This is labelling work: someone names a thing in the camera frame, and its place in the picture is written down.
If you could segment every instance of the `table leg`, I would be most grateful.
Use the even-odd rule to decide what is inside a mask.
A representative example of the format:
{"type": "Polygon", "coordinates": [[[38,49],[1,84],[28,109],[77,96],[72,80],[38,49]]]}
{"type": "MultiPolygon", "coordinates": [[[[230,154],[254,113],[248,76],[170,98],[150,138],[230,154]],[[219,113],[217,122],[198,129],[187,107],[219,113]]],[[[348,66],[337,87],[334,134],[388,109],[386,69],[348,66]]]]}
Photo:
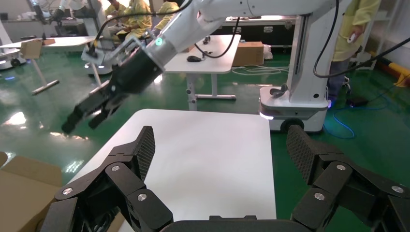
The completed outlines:
{"type": "Polygon", "coordinates": [[[197,74],[187,74],[187,94],[188,94],[188,106],[190,111],[197,111],[196,95],[195,95],[195,80],[197,74]]]}
{"type": "Polygon", "coordinates": [[[53,87],[53,86],[55,86],[55,85],[57,85],[58,83],[60,83],[59,80],[55,80],[55,81],[52,81],[52,82],[50,82],[50,83],[47,83],[47,81],[45,80],[43,74],[41,73],[40,68],[39,68],[38,65],[37,65],[36,60],[35,60],[35,59],[32,59],[31,62],[33,63],[33,66],[34,66],[34,68],[35,68],[35,70],[36,70],[38,76],[40,77],[41,82],[43,83],[43,86],[42,86],[42,87],[40,87],[40,88],[34,90],[33,92],[31,92],[32,95],[37,95],[37,94],[39,94],[39,93],[41,93],[41,92],[44,92],[44,91],[46,91],[47,89],[49,89],[49,88],[51,88],[51,87],[53,87]]]}
{"type": "Polygon", "coordinates": [[[97,82],[98,86],[101,86],[101,80],[100,80],[100,75],[98,75],[97,68],[95,67],[95,64],[93,62],[90,62],[92,72],[94,73],[94,78],[95,81],[97,82]]]}
{"type": "Polygon", "coordinates": [[[197,94],[198,99],[226,99],[226,100],[236,100],[235,95],[218,95],[218,77],[216,74],[211,74],[212,81],[212,94],[197,94]]]}

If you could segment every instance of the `blue cable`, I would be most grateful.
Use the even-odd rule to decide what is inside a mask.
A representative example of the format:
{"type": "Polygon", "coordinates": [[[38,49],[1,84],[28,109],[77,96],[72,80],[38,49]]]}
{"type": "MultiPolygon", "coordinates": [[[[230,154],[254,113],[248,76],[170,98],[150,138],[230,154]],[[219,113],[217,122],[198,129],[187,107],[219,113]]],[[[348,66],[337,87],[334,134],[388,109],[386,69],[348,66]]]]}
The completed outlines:
{"type": "Polygon", "coordinates": [[[370,110],[370,111],[384,110],[384,109],[386,109],[386,108],[389,106],[389,104],[390,104],[390,103],[389,103],[389,100],[388,100],[385,96],[383,96],[383,95],[380,95],[379,97],[383,97],[383,98],[386,100],[386,105],[385,105],[384,107],[381,107],[381,108],[366,108],[366,107],[351,107],[351,106],[349,106],[349,107],[345,107],[345,108],[341,108],[341,109],[336,109],[336,110],[335,110],[335,112],[333,113],[333,119],[334,119],[336,122],[338,122],[340,125],[342,125],[344,128],[348,129],[348,130],[351,132],[351,136],[350,136],[350,137],[341,137],[341,136],[338,136],[338,135],[336,135],[336,134],[331,133],[331,132],[326,128],[325,124],[323,124],[324,130],[325,130],[328,134],[330,134],[330,135],[332,135],[333,137],[338,138],[338,139],[350,140],[350,139],[356,138],[356,134],[354,133],[353,129],[350,128],[349,126],[347,126],[346,124],[344,124],[343,122],[341,122],[341,121],[336,117],[336,114],[337,114],[337,113],[340,113],[340,112],[342,112],[342,111],[345,111],[345,110],[353,110],[353,109],[355,109],[355,110],[370,110]]]}

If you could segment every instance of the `white table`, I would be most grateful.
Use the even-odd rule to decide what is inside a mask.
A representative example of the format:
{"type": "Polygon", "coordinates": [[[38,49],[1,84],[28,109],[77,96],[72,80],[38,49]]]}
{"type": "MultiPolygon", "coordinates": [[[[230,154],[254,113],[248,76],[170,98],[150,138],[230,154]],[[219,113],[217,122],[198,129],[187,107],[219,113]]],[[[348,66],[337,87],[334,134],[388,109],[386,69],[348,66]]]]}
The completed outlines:
{"type": "MultiPolygon", "coordinates": [[[[56,37],[56,38],[50,38],[54,39],[56,42],[50,45],[44,45],[42,46],[42,52],[72,52],[72,51],[82,51],[84,49],[83,45],[86,45],[90,42],[92,42],[95,39],[95,36],[78,36],[78,37],[56,37]]],[[[16,43],[10,43],[6,44],[3,46],[0,46],[0,48],[21,48],[21,43],[24,42],[29,42],[32,40],[26,40],[22,42],[16,42],[16,43]]],[[[43,86],[34,90],[32,93],[33,95],[37,95],[52,86],[55,86],[59,83],[58,80],[52,81],[50,83],[47,83],[45,80],[40,68],[37,65],[37,62],[35,59],[32,59],[33,66],[38,74],[38,76],[41,79],[41,82],[43,83],[43,86]]],[[[94,77],[95,81],[98,83],[99,86],[101,86],[101,81],[100,77],[97,72],[97,68],[95,67],[95,64],[91,63],[91,67],[94,72],[94,77]]]]}
{"type": "MultiPolygon", "coordinates": [[[[156,142],[145,184],[174,221],[276,219],[269,122],[257,115],[138,111],[73,180],[99,167],[113,147],[134,141],[143,126],[153,127],[156,142]]],[[[132,230],[124,222],[119,231],[132,230]]]]}
{"type": "MultiPolygon", "coordinates": [[[[238,49],[238,44],[241,36],[236,35],[234,42],[232,43],[229,51],[222,57],[213,59],[206,58],[201,62],[188,62],[188,56],[197,56],[202,57],[202,53],[194,48],[188,53],[179,53],[177,54],[166,66],[166,73],[186,73],[187,75],[187,94],[188,94],[188,103],[190,110],[197,110],[197,99],[228,99],[236,100],[235,95],[220,95],[218,94],[218,85],[217,85],[217,74],[229,73],[232,68],[232,63],[235,58],[236,50],[238,49]],[[210,73],[212,81],[212,95],[207,94],[195,94],[194,83],[195,80],[200,77],[201,74],[210,73]]],[[[202,43],[202,40],[197,44],[203,51],[212,51],[212,56],[218,56],[222,54],[229,45],[229,42],[232,39],[232,35],[212,35],[211,41],[205,45],[202,43]]]]}

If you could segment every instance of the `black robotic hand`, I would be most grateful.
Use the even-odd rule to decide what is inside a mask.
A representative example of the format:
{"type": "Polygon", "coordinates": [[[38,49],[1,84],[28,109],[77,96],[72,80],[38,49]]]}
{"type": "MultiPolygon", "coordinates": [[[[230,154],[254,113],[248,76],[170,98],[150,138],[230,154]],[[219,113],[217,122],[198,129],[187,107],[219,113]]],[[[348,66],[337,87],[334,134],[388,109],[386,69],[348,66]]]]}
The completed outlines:
{"type": "Polygon", "coordinates": [[[59,27],[61,27],[62,22],[61,19],[64,17],[64,11],[62,11],[61,9],[56,9],[53,12],[53,15],[48,19],[49,23],[51,24],[51,22],[55,21],[57,22],[57,25],[59,27]]]}
{"type": "Polygon", "coordinates": [[[140,49],[113,71],[111,80],[93,90],[75,106],[61,129],[71,133],[77,124],[100,111],[88,125],[95,129],[117,111],[130,94],[139,94],[162,73],[162,69],[140,49]]]}

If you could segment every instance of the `metal screw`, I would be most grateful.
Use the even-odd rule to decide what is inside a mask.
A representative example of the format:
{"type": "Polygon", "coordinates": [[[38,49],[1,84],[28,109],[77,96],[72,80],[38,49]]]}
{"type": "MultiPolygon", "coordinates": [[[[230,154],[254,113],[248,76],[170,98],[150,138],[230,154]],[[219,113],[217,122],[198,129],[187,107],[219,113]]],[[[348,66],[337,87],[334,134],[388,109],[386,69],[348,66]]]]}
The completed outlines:
{"type": "Polygon", "coordinates": [[[72,191],[73,191],[72,188],[66,188],[66,189],[63,191],[63,195],[68,195],[68,194],[70,194],[72,191]]]}
{"type": "Polygon", "coordinates": [[[139,201],[143,201],[143,200],[145,200],[145,199],[146,199],[146,195],[145,195],[144,193],[138,195],[138,200],[139,200],[139,201]]]}
{"type": "Polygon", "coordinates": [[[119,166],[114,166],[114,167],[111,168],[111,170],[112,170],[113,172],[118,171],[118,170],[119,170],[119,166]]]}
{"type": "Polygon", "coordinates": [[[392,189],[395,192],[398,192],[398,193],[403,193],[404,192],[404,190],[402,188],[400,188],[399,186],[393,186],[392,189]]]}
{"type": "Polygon", "coordinates": [[[315,193],[315,198],[318,199],[319,201],[323,201],[324,200],[324,196],[321,193],[315,193]]]}
{"type": "Polygon", "coordinates": [[[342,171],[346,170],[346,167],[343,166],[343,165],[338,165],[336,167],[337,167],[337,169],[342,170],[342,171]]]}

